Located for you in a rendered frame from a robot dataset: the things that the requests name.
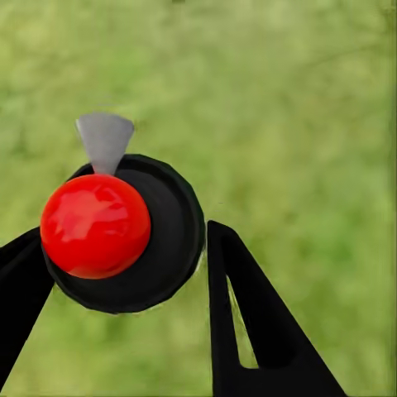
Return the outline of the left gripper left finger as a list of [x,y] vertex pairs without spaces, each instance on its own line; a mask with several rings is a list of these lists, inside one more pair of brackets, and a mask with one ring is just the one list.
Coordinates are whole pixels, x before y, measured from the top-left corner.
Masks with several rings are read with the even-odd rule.
[[0,247],[0,391],[55,280],[36,227]]

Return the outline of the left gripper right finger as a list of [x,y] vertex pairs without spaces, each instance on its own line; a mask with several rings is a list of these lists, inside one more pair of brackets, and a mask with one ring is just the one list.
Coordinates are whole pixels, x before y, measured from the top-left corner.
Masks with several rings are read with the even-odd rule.
[[[206,222],[213,397],[347,397],[239,235]],[[239,362],[227,275],[259,369]]]

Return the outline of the pesticide atomizer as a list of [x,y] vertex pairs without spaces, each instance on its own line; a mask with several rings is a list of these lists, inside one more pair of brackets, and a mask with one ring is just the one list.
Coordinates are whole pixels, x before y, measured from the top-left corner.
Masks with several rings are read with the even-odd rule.
[[60,290],[90,310],[136,313],[188,282],[206,246],[192,184],[164,161],[124,152],[134,121],[88,112],[75,123],[90,163],[47,201],[41,248]]

